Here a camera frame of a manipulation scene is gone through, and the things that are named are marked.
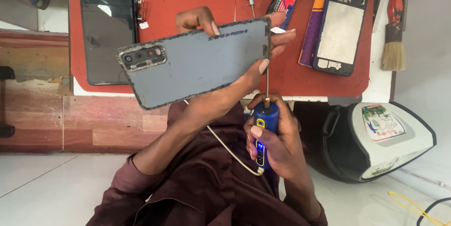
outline forearm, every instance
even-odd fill
[[[163,173],[175,155],[202,128],[202,125],[180,117],[166,132],[134,156],[135,167],[150,176]]]
[[[315,196],[313,181],[308,173],[307,164],[302,165],[304,174],[293,179],[285,179],[286,197],[284,202],[298,212],[307,221],[318,218],[321,206]]]

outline paintbrush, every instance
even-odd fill
[[[402,44],[402,12],[402,0],[388,1],[389,23],[385,26],[385,45],[381,63],[381,68],[384,71],[405,70],[405,51]]]

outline blue electric screwdriver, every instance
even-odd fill
[[[277,125],[279,123],[279,107],[275,103],[269,102],[269,66],[266,69],[266,98],[264,102],[259,103],[254,108],[254,125],[260,126],[277,134]],[[255,140],[257,148],[257,159],[255,163],[263,169],[269,169],[271,166],[268,162],[268,151],[265,146]]]

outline white tile floor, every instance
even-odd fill
[[[0,225],[81,226],[93,215],[103,191],[127,155],[0,155]],[[321,174],[309,162],[318,200],[330,225],[410,226],[418,217],[393,201],[388,191],[408,196],[426,208],[434,200],[390,178],[350,184]],[[438,205],[430,213],[451,220],[451,208]],[[422,226],[432,225],[423,221]]]

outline fingernail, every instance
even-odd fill
[[[259,128],[258,126],[252,126],[251,133],[253,136],[259,138],[260,136],[262,136],[263,130],[261,128]]]
[[[211,27],[213,27],[213,32],[215,33],[215,35],[221,35],[221,33],[219,33],[219,30],[218,30],[218,27],[216,26],[215,21],[211,21]]]
[[[291,29],[291,30],[289,30],[289,31],[285,31],[284,33],[282,33],[282,34],[285,34],[285,33],[290,33],[290,32],[296,32],[296,29]]]
[[[269,64],[269,59],[268,58],[264,58],[263,61],[260,63],[260,66],[258,67],[258,70],[260,71],[260,74],[263,74],[263,72],[265,71],[266,67]]]

